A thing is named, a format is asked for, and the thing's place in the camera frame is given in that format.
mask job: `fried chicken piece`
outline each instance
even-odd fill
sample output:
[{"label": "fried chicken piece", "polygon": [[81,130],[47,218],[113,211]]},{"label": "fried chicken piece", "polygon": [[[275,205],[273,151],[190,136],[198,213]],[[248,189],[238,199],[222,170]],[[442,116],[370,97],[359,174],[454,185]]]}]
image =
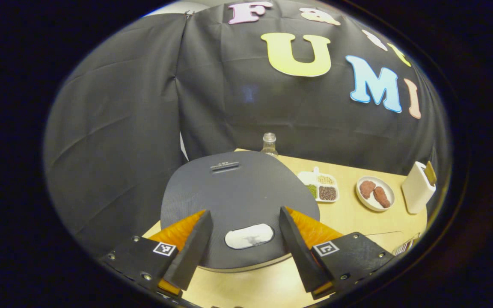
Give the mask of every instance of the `fried chicken piece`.
[{"label": "fried chicken piece", "polygon": [[376,184],[372,181],[364,181],[360,184],[360,194],[364,199],[370,198],[370,193],[376,188]]},{"label": "fried chicken piece", "polygon": [[376,189],[374,189],[374,199],[376,199],[383,208],[389,208],[391,206],[391,202],[387,199],[382,187],[376,187]]}]

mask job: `white divided tray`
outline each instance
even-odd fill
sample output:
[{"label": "white divided tray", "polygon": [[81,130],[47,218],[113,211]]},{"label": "white divided tray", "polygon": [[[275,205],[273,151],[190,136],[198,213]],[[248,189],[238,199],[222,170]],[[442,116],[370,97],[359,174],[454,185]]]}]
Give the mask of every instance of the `white divided tray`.
[{"label": "white divided tray", "polygon": [[[307,185],[315,185],[317,188],[317,197],[316,201],[319,202],[335,202],[340,198],[340,193],[338,191],[338,184],[336,179],[330,174],[319,173],[319,167],[313,168],[313,172],[303,171],[298,174],[298,178],[307,186]],[[328,196],[321,195],[321,189],[323,191],[327,191],[327,193],[332,194],[332,190],[336,191],[336,197],[334,199],[330,199]]]},{"label": "white divided tray", "polygon": [[[374,182],[374,184],[376,184],[376,187],[382,187],[385,195],[387,196],[387,199],[391,203],[389,208],[382,207],[382,205],[378,201],[376,201],[376,198],[374,198],[374,192],[370,193],[370,197],[368,197],[368,199],[364,199],[364,197],[360,194],[360,184],[362,184],[362,182],[364,182],[364,181],[372,181],[372,182]],[[385,210],[388,210],[393,206],[393,203],[395,203],[395,194],[393,193],[393,190],[391,189],[391,187],[389,187],[389,185],[387,185],[387,183],[385,183],[384,181],[382,181],[378,178],[375,178],[375,177],[362,177],[362,178],[360,178],[356,182],[356,189],[355,190],[356,190],[356,195],[357,195],[357,197],[359,197],[359,200],[362,202],[362,204],[364,204],[364,206],[366,206],[367,208],[369,208],[371,210],[375,210],[376,212],[383,212]]]}]

